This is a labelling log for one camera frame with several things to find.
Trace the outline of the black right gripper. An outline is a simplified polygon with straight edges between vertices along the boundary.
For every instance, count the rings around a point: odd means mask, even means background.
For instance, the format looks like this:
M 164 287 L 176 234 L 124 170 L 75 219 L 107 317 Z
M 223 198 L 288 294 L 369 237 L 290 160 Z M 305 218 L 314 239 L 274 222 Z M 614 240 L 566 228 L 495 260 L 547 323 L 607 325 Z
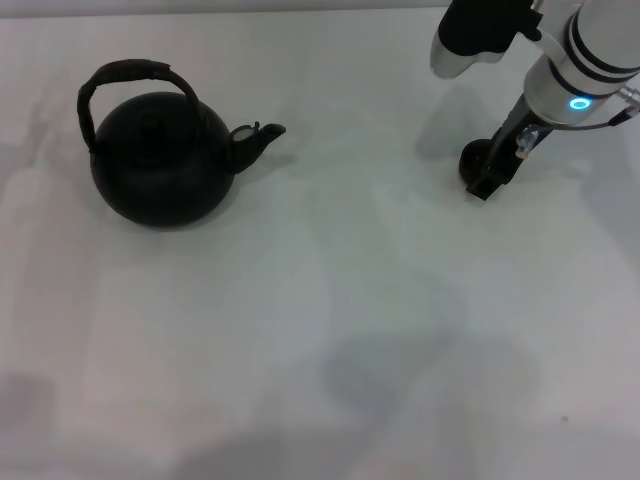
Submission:
M 473 184 L 466 185 L 466 191 L 486 201 L 501 187 L 509 184 L 520 168 L 522 159 L 516 154 L 520 148 L 518 139 L 530 137 L 525 141 L 525 151 L 530 153 L 553 130 L 551 124 L 541 119 L 530 108 L 525 95 L 522 94 L 493 137 L 493 148 L 496 152 L 492 161 L 492 174 L 488 167 L 490 152 L 479 178 Z

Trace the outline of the small dark teacup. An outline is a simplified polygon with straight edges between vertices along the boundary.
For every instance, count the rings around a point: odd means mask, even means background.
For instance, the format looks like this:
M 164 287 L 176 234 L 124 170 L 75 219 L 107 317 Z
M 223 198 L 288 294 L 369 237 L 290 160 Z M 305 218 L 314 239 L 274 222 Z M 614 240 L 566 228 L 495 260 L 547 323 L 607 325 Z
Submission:
M 492 141 L 490 139 L 476 139 L 464 147 L 458 170 L 460 178 L 467 186 L 479 178 L 491 148 Z

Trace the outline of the black round teapot with handle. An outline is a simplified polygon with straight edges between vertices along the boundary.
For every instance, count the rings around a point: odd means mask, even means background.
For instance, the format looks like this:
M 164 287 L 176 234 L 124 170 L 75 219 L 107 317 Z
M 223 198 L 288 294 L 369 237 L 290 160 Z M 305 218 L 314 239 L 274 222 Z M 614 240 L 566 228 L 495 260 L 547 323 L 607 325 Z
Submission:
M 94 123 L 90 101 L 98 87 L 143 80 L 177 89 L 131 98 L 100 125 Z M 274 123 L 229 130 L 169 65 L 144 59 L 100 67 L 78 92 L 77 114 L 102 198 L 127 220 L 160 229 L 208 216 L 227 196 L 235 176 L 286 131 Z

